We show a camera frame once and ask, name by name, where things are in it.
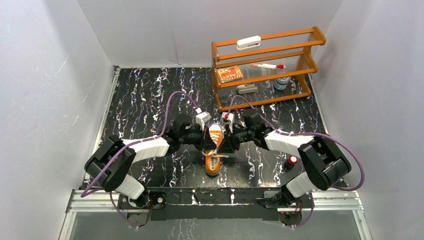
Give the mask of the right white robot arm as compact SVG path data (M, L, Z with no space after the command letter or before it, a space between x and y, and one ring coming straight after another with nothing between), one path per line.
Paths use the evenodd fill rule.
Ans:
M253 142L264 150L279 151L300 159L304 172L281 188L282 202L288 207L295 207L305 194L331 188L352 170L340 149L342 145L329 135L273 129L254 109L243 115L243 125L232 123L230 114L222 116L225 125L219 153L233 153L242 143Z

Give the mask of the white shoelace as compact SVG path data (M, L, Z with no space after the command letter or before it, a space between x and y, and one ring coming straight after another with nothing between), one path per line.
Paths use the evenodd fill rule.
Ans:
M212 149L203 150L201 153L205 157L211 158L228 158L228 155L219 153L219 147L224 142L224 132L222 130L209 130L209 139L212 142Z

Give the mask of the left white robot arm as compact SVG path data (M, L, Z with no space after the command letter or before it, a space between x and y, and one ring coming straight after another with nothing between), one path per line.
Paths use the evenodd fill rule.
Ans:
M211 119L208 112L195 116L195 123L190 117L179 115L165 129L163 135L142 139L120 139L109 136L96 152L88 159L84 170L106 192L118 192L130 198L137 208L144 208L149 203L149 191L145 184L128 174L131 165L145 159L165 157L178 151L181 145L194 145L205 149L210 140L206 138L205 123Z

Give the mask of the orange canvas sneaker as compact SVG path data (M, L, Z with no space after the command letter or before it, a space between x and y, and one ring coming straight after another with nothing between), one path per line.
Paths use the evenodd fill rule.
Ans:
M208 176L216 176L221 168L222 156L218 153L218 149L224 141L224 131L218 123L209 126L209 136L212 140L212 149L203 152L205 160L205 172Z

